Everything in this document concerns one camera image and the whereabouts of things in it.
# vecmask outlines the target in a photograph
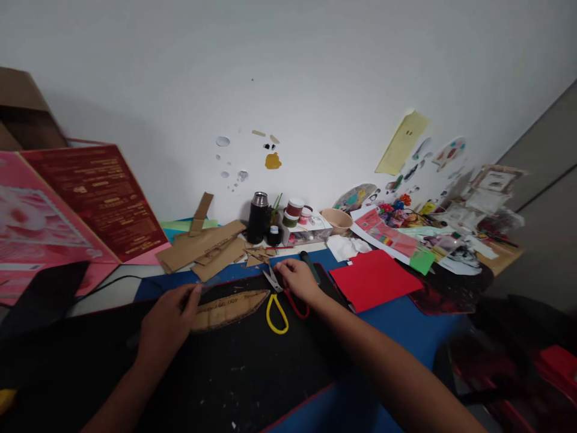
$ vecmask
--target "paper cutout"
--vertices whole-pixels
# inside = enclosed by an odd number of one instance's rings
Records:
[[[430,119],[416,111],[406,115],[374,172],[398,174],[429,122]]]
[[[280,159],[278,159],[278,154],[277,152],[275,153],[269,153],[266,156],[266,160],[264,162],[264,166],[266,168],[268,168],[269,170],[276,170],[277,168],[279,168],[282,165],[282,162]]]
[[[250,316],[269,295],[268,290],[249,290],[198,306],[191,331],[213,331]]]
[[[465,151],[466,141],[463,137],[458,137],[449,144],[445,146],[443,150],[439,152],[437,157],[432,160],[434,164],[437,164],[439,168],[437,168],[437,173],[442,171],[445,166],[457,159],[462,153]]]
[[[382,250],[359,254],[352,266],[331,271],[357,313],[421,289],[423,284]]]

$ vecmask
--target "black cable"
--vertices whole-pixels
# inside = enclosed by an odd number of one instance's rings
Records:
[[[136,275],[124,275],[123,277],[118,277],[118,278],[116,278],[115,280],[112,280],[112,281],[110,281],[109,283],[104,284],[103,286],[100,286],[100,287],[95,288],[94,290],[88,292],[88,293],[87,293],[86,295],[84,295],[84,296],[79,296],[79,297],[77,297],[77,298],[74,300],[74,302],[73,302],[72,305],[76,305],[76,304],[79,303],[80,301],[83,301],[83,300],[85,300],[86,298],[88,298],[89,296],[92,296],[92,295],[94,295],[95,293],[98,293],[98,292],[100,292],[101,290],[106,289],[106,288],[107,288],[108,286],[110,286],[111,284],[114,284],[114,283],[116,283],[117,281],[122,280],[123,278],[137,278],[137,279],[139,279],[139,280],[141,280],[141,281],[144,279],[144,278],[142,278],[142,277],[137,277]],[[156,287],[158,287],[158,288],[160,289],[160,293],[161,293],[161,294],[164,293],[164,288],[163,288],[159,283],[157,283],[157,282],[154,281],[154,280],[150,280],[150,282],[153,283]]]

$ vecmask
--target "paper sheet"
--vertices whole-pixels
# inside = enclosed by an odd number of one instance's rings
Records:
[[[416,111],[406,115],[374,172],[398,174],[429,122]]]
[[[353,265],[331,271],[337,286],[357,313],[421,289],[418,278],[405,271],[384,251],[352,258]]]
[[[190,221],[161,221],[160,226],[163,229],[178,230],[180,232],[188,232],[191,229],[192,220]],[[204,220],[203,230],[218,227],[218,220]]]

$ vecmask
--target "craft supply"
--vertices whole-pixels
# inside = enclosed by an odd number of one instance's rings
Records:
[[[272,209],[272,212],[270,213],[269,224],[272,226],[276,224],[276,215],[278,213],[278,205],[281,204],[281,199],[282,199],[282,193],[281,195],[277,196],[275,200],[274,209]]]
[[[342,235],[353,226],[353,219],[340,209],[324,209],[320,213],[332,226],[333,235]]]
[[[285,227],[288,227],[290,229],[293,229],[294,227],[296,227],[297,222],[299,221],[299,216],[293,216],[287,213],[287,211],[284,211],[284,217],[282,218],[282,224]]]
[[[302,208],[301,215],[299,217],[299,224],[307,224],[313,215],[313,211],[307,207]]]
[[[331,271],[337,286],[361,313],[400,298],[423,284],[382,250],[359,254],[352,266]]]
[[[266,236],[266,243],[276,247],[281,243],[281,234],[278,232],[277,226],[271,226],[269,233]]]
[[[275,334],[279,334],[279,335],[283,335],[286,334],[287,331],[289,330],[289,321],[287,319],[287,315],[284,313],[284,310],[281,307],[281,304],[278,302],[278,293],[281,293],[283,290],[285,292],[285,294],[287,295],[288,301],[290,302],[290,305],[293,307],[293,310],[295,311],[296,315],[301,318],[301,319],[306,319],[311,311],[309,305],[307,304],[307,309],[305,310],[305,313],[301,313],[297,308],[296,308],[296,304],[295,301],[293,300],[293,297],[290,294],[290,290],[288,289],[283,289],[280,284],[278,283],[277,279],[276,279],[276,275],[274,273],[274,271],[272,270],[271,265],[269,264],[269,272],[267,274],[267,272],[263,269],[263,274],[266,277],[267,280],[269,280],[270,285],[273,288],[273,291],[271,291],[270,293],[270,298],[269,298],[269,303],[266,306],[266,322],[269,324],[269,328],[275,333]],[[272,303],[276,304],[276,307],[278,309],[278,311],[280,312],[282,319],[284,321],[284,328],[283,329],[278,329],[276,326],[273,325],[272,321],[270,320],[270,307],[272,306]]]
[[[285,212],[291,217],[298,217],[301,215],[302,208],[305,206],[305,202],[299,198],[293,197],[288,201],[288,206]]]
[[[265,192],[255,192],[251,202],[251,213],[248,218],[248,233],[246,240],[251,244],[259,244],[264,239],[266,230],[266,215],[269,206]]]
[[[309,269],[310,269],[311,272],[313,273],[313,276],[314,276],[315,281],[316,281],[317,284],[320,286],[320,277],[319,277],[319,275],[317,274],[317,271],[314,269],[314,265],[313,265],[313,263],[312,263],[312,261],[311,261],[311,258],[308,256],[308,253],[307,253],[306,251],[301,251],[301,252],[299,253],[299,256],[301,257],[301,260],[308,265]]]

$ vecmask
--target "cardboard strip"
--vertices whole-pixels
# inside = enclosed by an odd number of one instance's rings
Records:
[[[167,270],[169,274],[178,271],[180,268],[190,265],[194,260],[198,259],[228,242],[232,236],[237,236],[240,232],[246,229],[246,226],[239,220],[235,220],[225,226],[203,233],[196,238],[183,237],[178,242],[161,251],[156,255],[162,267]]]
[[[208,265],[212,259],[214,259],[216,256],[218,256],[218,254],[220,254],[222,252],[222,250],[226,249],[232,242],[233,242],[234,238],[230,238],[229,241],[224,244],[221,247],[215,248],[214,250],[212,250],[211,252],[209,252],[208,254],[206,254],[205,256],[200,257],[199,259],[196,259],[195,262],[200,263],[201,265]]]
[[[191,330],[208,332],[237,322],[257,311],[269,293],[269,290],[249,290],[201,305]]]
[[[204,219],[209,211],[210,204],[212,203],[214,195],[205,192],[198,205],[197,212],[194,214],[194,219],[192,220],[191,230],[189,236],[196,236],[196,232],[201,232],[203,229]]]
[[[234,238],[233,241],[208,264],[200,265],[197,263],[191,267],[191,271],[198,275],[203,282],[208,281],[235,261],[239,255],[243,253],[244,246],[245,241],[240,238]]]

